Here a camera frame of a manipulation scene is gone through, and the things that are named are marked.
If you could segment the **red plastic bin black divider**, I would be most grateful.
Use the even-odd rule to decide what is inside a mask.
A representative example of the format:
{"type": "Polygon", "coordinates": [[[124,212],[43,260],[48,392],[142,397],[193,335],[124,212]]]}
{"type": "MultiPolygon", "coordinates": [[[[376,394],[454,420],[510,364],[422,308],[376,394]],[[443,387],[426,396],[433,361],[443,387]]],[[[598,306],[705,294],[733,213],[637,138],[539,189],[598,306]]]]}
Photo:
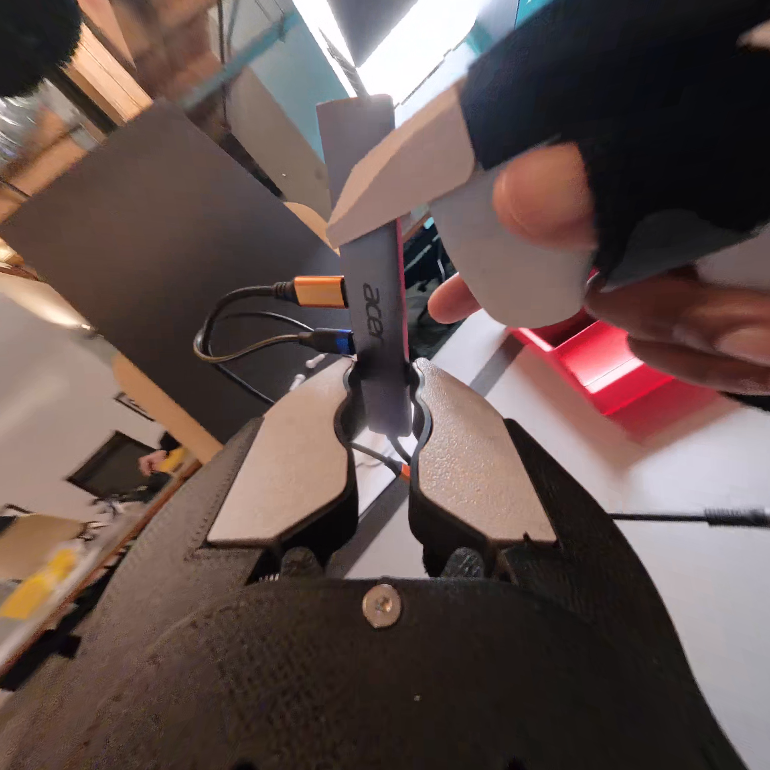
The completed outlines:
{"type": "Polygon", "coordinates": [[[510,332],[601,415],[628,429],[658,430],[718,399],[711,390],[643,363],[630,351],[625,332],[584,311],[549,326],[510,332]]]}

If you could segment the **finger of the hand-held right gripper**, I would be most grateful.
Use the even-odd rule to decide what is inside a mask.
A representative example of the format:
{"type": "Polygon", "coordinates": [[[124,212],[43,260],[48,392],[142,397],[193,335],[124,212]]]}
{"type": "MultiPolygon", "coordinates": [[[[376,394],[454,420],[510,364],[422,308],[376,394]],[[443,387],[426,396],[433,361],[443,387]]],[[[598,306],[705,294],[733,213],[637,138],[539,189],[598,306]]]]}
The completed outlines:
{"type": "Polygon", "coordinates": [[[496,179],[473,174],[430,203],[450,262],[497,322],[539,328],[572,317],[582,307],[592,252],[548,249],[511,233],[494,211],[496,179]]]}
{"type": "Polygon", "coordinates": [[[434,205],[483,173],[461,107],[458,79],[392,130],[351,170],[327,227],[341,247],[416,209],[434,205]]]}

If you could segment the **person's right hand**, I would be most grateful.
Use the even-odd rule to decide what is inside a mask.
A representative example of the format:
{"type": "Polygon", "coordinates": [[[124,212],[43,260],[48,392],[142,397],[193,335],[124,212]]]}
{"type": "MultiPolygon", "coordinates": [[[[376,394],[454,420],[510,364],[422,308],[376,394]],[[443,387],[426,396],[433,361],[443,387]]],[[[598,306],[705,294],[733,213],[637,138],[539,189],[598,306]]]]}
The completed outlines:
{"type": "Polygon", "coordinates": [[[768,2],[550,2],[471,67],[460,109],[496,216],[587,250],[588,313],[650,366],[768,412],[768,2]]]}

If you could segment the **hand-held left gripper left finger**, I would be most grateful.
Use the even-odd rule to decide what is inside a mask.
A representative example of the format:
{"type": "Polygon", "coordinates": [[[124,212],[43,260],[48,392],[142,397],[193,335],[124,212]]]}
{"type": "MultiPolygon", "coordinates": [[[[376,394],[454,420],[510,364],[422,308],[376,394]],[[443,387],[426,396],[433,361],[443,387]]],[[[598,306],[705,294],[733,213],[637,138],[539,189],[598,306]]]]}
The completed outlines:
{"type": "Polygon", "coordinates": [[[353,457],[340,437],[352,367],[335,361],[268,409],[208,545],[281,548],[325,515],[357,518],[353,457]]]}

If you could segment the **grey usb hub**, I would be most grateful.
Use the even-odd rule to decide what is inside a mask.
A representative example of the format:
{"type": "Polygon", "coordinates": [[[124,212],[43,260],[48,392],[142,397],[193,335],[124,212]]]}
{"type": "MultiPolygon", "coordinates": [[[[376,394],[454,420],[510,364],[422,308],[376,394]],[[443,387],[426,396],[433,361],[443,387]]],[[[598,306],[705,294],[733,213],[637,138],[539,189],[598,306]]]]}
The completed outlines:
{"type": "MultiPolygon", "coordinates": [[[[394,128],[389,95],[323,102],[316,107],[335,206],[354,165],[394,128]]],[[[340,247],[342,274],[369,428],[389,438],[409,435],[412,407],[403,253],[395,221],[340,247]]]]}

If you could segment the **black cable blue plugs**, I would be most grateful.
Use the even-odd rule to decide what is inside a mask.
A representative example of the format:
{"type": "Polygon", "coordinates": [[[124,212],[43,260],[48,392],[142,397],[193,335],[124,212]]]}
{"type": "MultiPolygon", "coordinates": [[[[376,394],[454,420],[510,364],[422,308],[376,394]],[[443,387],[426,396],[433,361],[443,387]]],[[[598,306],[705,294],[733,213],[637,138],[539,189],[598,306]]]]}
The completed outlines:
{"type": "Polygon", "coordinates": [[[239,311],[229,314],[212,313],[195,335],[192,346],[195,356],[200,361],[214,367],[220,374],[225,376],[227,380],[236,384],[242,390],[245,390],[250,396],[255,397],[261,403],[266,406],[273,406],[275,403],[274,399],[271,399],[248,384],[245,380],[236,375],[236,373],[231,371],[227,365],[251,357],[256,353],[287,344],[296,344],[310,349],[315,353],[327,356],[337,355],[340,357],[351,358],[356,352],[351,330],[325,327],[313,328],[297,319],[268,310],[239,311]],[[222,355],[214,354],[211,347],[211,340],[216,332],[217,325],[231,320],[248,319],[282,322],[294,328],[296,332],[274,335],[252,343],[235,352],[222,355]]]}

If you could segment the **small yellow bin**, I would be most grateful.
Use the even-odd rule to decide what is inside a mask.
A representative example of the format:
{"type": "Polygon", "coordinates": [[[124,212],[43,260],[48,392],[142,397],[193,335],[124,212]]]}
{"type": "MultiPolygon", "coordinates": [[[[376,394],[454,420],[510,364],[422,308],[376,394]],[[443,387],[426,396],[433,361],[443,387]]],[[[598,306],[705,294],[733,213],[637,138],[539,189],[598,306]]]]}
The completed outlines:
{"type": "Polygon", "coordinates": [[[73,546],[63,547],[20,583],[1,606],[1,617],[26,621],[68,581],[80,560],[73,546]]]}

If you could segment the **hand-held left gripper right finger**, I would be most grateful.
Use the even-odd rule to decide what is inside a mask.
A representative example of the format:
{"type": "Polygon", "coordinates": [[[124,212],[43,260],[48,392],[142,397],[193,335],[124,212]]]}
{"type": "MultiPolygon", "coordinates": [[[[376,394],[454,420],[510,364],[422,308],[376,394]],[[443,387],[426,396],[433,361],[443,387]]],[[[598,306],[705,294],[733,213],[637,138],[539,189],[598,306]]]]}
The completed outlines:
{"type": "Polygon", "coordinates": [[[429,360],[413,364],[415,414],[409,526],[426,548],[555,544],[556,534],[505,419],[429,360]]]}

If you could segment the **black cable orange plugs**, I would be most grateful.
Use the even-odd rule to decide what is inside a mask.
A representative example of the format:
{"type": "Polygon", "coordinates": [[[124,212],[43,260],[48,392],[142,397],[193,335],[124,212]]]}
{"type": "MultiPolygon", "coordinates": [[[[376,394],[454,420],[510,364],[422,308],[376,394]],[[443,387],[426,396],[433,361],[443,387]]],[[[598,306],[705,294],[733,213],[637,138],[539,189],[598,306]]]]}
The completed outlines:
{"type": "Polygon", "coordinates": [[[212,313],[226,314],[226,310],[233,304],[245,300],[276,300],[311,309],[348,308],[346,286],[342,276],[296,276],[286,282],[244,286],[228,292],[217,300],[204,322],[212,313]]]}

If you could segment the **black faced wooden board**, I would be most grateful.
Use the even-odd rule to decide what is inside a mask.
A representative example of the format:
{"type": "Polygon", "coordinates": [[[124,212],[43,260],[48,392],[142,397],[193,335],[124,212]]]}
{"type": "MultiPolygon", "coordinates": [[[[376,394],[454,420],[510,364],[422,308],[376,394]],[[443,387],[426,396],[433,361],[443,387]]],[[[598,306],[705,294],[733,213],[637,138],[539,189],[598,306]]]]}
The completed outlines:
{"type": "Polygon", "coordinates": [[[2,238],[225,444],[266,405],[193,352],[217,300],[341,275],[340,258],[168,101],[2,222],[2,238]]]}

